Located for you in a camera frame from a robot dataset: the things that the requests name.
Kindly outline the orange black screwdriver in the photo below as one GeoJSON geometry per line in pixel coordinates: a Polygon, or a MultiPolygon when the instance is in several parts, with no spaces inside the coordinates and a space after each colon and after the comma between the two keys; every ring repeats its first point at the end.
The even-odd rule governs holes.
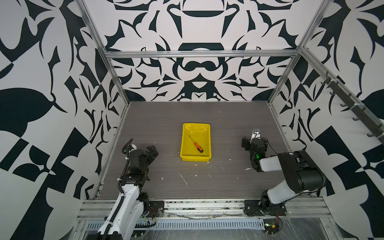
{"type": "Polygon", "coordinates": [[[193,141],[195,147],[197,148],[197,150],[200,152],[200,153],[203,153],[204,150],[203,148],[189,135],[189,138],[193,141]]]}

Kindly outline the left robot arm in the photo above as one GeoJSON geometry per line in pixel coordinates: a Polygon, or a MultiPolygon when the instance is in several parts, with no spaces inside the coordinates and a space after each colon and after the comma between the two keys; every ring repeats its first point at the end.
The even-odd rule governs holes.
{"type": "Polygon", "coordinates": [[[117,201],[104,224],[97,233],[88,235],[87,240],[129,240],[139,218],[149,212],[149,197],[142,188],[149,180],[149,166],[159,153],[155,146],[140,150],[130,143],[123,147],[122,153],[127,162],[118,178],[117,201]]]}

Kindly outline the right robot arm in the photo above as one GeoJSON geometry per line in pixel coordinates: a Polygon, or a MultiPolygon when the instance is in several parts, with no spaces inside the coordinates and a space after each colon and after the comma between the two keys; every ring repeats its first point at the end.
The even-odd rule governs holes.
{"type": "Polygon", "coordinates": [[[327,178],[306,151],[279,153],[266,157],[269,142],[265,138],[242,138],[242,148],[250,154],[250,161],[258,173],[281,171],[284,180],[262,193],[259,200],[246,200],[247,216],[284,215],[285,203],[301,194],[320,191],[327,178]]]}

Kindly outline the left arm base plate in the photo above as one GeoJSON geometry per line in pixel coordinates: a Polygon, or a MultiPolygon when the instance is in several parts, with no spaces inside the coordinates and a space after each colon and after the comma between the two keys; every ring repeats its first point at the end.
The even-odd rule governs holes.
{"type": "Polygon", "coordinates": [[[164,214],[165,202],[164,201],[150,201],[149,210],[146,215],[147,218],[157,218],[164,214]]]}

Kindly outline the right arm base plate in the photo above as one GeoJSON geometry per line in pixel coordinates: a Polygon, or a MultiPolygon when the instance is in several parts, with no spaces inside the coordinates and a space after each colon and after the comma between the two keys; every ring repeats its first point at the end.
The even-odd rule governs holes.
{"type": "Polygon", "coordinates": [[[255,216],[286,216],[284,204],[274,205],[267,200],[245,200],[244,213],[249,217],[255,216]]]}

